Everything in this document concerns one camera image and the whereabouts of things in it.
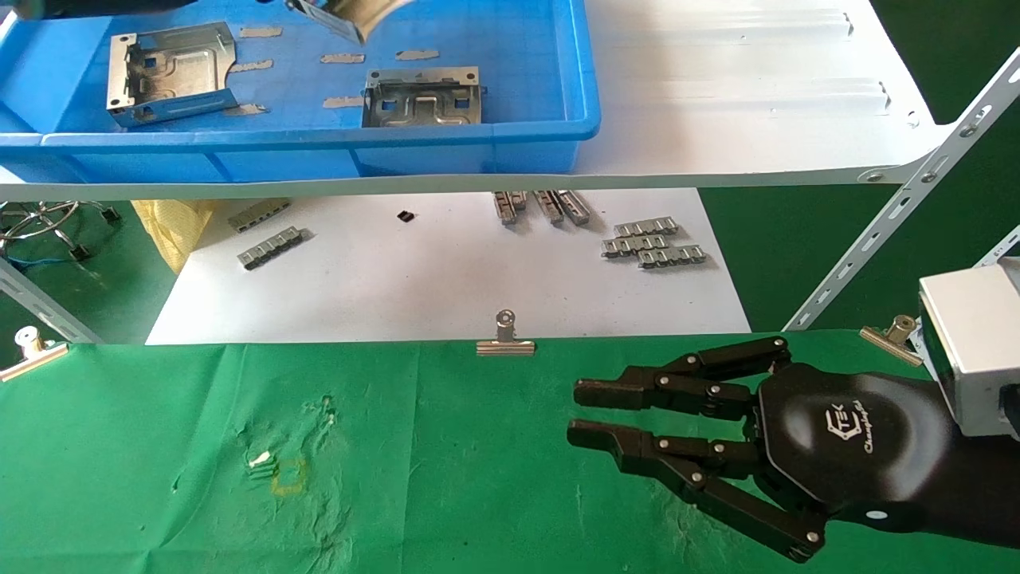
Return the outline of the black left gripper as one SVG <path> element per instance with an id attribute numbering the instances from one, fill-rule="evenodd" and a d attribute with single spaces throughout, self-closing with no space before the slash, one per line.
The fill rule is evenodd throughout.
<path id="1" fill-rule="evenodd" d="M 194 1 L 16 1 L 19 18 L 94 18 L 178 10 Z"/>

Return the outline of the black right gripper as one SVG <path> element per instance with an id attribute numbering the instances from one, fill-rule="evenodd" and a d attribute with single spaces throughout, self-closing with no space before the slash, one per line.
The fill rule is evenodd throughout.
<path id="1" fill-rule="evenodd" d="M 623 474 L 660 482 L 798 564 L 826 545 L 826 518 L 1019 545 L 1015 439 L 963 435 L 933 382 L 789 363 L 786 340 L 750 340 L 660 367 L 628 366 L 615 380 L 579 380 L 573 387 L 579 406 L 662 408 L 717 420 L 746 418 L 757 395 L 761 449 L 589 420 L 571 420 L 566 439 L 605 451 Z M 756 393 L 740 382 L 772 368 L 783 369 Z M 784 509 L 733 485 L 748 478 Z"/>

